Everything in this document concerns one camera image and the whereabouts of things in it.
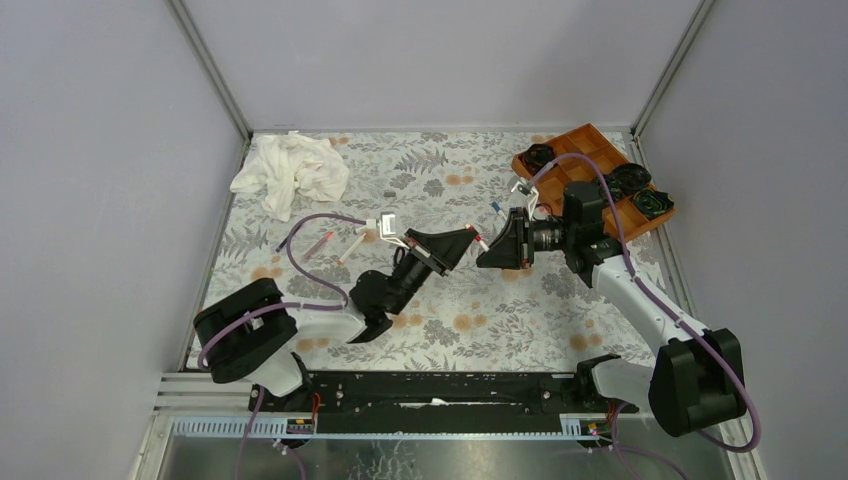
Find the white pen red tip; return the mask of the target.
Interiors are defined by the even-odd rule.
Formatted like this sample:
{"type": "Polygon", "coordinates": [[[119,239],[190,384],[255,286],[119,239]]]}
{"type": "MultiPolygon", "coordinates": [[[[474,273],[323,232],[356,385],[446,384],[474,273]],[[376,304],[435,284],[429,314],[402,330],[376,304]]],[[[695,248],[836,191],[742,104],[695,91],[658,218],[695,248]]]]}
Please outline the white pen red tip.
{"type": "Polygon", "coordinates": [[[477,242],[477,244],[479,245],[479,247],[481,248],[481,250],[483,252],[488,252],[490,250],[489,246],[486,244],[486,242],[482,239],[481,236],[477,235],[475,237],[475,241],[477,242]]]}
{"type": "Polygon", "coordinates": [[[343,265],[350,258],[350,256],[356,251],[356,249],[363,243],[364,239],[365,239],[364,235],[358,236],[354,240],[354,242],[343,252],[343,254],[338,257],[337,264],[343,265]]]}

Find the floral patterned mat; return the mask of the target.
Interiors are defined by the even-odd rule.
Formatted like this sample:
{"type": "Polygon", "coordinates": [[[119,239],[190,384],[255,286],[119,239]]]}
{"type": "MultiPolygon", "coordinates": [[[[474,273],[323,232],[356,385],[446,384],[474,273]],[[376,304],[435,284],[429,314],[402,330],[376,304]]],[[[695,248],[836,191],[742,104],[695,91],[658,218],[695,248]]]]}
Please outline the floral patterned mat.
{"type": "MultiPolygon", "coordinates": [[[[308,218],[291,248],[291,222],[262,209],[263,192],[236,194],[217,252],[204,305],[250,282],[273,279],[286,295],[329,301],[369,269],[390,272],[393,247],[375,233],[350,258],[337,259],[362,235],[358,220],[384,211],[402,229],[442,232],[474,226],[485,240],[499,212],[520,203],[509,191],[513,156],[547,132],[344,132],[328,140],[350,170],[335,203],[304,197],[294,219],[308,218]],[[333,237],[309,260],[302,255],[324,234],[333,237]]],[[[306,340],[296,349],[307,367],[353,370],[557,371],[612,353],[641,365],[653,354],[620,312],[588,289],[555,254],[530,269],[479,269],[472,247],[446,276],[432,275],[394,316],[389,331],[364,345],[306,340]]]]}

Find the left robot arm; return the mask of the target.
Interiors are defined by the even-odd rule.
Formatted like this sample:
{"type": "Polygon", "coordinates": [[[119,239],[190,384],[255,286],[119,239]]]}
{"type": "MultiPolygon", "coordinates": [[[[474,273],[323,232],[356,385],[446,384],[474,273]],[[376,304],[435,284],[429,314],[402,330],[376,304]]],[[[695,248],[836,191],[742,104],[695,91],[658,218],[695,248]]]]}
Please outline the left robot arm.
{"type": "Polygon", "coordinates": [[[377,339],[425,281],[452,271],[477,238],[471,226],[437,234],[410,229],[392,272],[362,273],[337,302],[286,296],[273,279],[255,280],[194,318],[201,344],[197,365],[217,384],[248,380],[285,410],[299,410],[309,401],[311,387],[298,343],[377,339]]]}

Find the white crumpled cloth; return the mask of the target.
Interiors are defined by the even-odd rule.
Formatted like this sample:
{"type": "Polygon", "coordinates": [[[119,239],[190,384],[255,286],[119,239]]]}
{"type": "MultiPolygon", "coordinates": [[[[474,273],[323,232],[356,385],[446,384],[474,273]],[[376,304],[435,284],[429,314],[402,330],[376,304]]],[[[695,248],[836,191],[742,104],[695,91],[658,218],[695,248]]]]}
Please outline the white crumpled cloth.
{"type": "Polygon", "coordinates": [[[337,202],[345,193],[350,170],[327,139],[297,131],[259,134],[248,149],[243,166],[230,183],[232,193],[263,191],[263,211],[287,222],[297,195],[318,202],[337,202]]]}

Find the orange compartment tray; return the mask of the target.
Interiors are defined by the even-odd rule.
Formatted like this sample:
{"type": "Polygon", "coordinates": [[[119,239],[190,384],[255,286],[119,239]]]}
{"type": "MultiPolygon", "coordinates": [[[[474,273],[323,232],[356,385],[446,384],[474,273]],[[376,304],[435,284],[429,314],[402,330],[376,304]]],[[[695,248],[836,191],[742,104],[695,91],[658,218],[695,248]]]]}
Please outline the orange compartment tray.
{"type": "Polygon", "coordinates": [[[561,215],[565,187],[575,181],[594,184],[601,201],[607,201],[596,170],[575,157],[582,154],[604,174],[626,241],[658,228],[676,213],[674,200],[653,185],[650,172],[627,160],[621,149],[591,124],[555,137],[533,137],[529,147],[514,155],[511,166],[518,176],[530,180],[550,161],[565,154],[570,157],[535,183],[540,193],[539,211],[561,215]]]}

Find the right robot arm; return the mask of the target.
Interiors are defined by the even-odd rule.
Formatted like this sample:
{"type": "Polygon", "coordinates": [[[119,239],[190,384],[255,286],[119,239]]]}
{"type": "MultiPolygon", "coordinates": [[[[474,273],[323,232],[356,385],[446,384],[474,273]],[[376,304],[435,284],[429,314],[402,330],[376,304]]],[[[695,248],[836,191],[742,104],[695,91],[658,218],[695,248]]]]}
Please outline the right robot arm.
{"type": "Polygon", "coordinates": [[[652,367],[615,355],[582,362],[573,386],[579,407],[597,412],[612,399],[626,401],[673,437],[748,412],[738,339],[727,329],[708,328],[639,276],[625,243],[605,230],[597,184],[568,184],[562,214],[544,219],[533,216],[539,192],[528,180],[516,178],[511,188],[525,195],[526,204],[506,213],[477,266],[519,270],[541,252],[561,252],[570,271],[614,305],[655,356],[652,367]]]}

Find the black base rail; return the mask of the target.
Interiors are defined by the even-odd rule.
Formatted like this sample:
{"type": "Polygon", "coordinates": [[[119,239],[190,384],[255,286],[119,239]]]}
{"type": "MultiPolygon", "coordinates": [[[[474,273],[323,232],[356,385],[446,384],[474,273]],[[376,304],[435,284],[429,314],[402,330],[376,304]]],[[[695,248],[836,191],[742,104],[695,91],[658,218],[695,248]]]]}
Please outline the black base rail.
{"type": "Polygon", "coordinates": [[[557,434],[562,416],[607,417],[609,401],[570,373],[318,371],[262,413],[303,413],[320,434],[557,434]]]}

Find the pink pen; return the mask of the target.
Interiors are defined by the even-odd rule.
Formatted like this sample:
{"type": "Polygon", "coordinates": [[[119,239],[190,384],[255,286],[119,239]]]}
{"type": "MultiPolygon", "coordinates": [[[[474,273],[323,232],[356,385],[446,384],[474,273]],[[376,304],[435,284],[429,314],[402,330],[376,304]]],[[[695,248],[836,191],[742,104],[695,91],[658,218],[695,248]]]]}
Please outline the pink pen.
{"type": "Polygon", "coordinates": [[[333,231],[324,234],[314,245],[312,245],[303,255],[303,261],[309,261],[334,235],[333,231]]]}

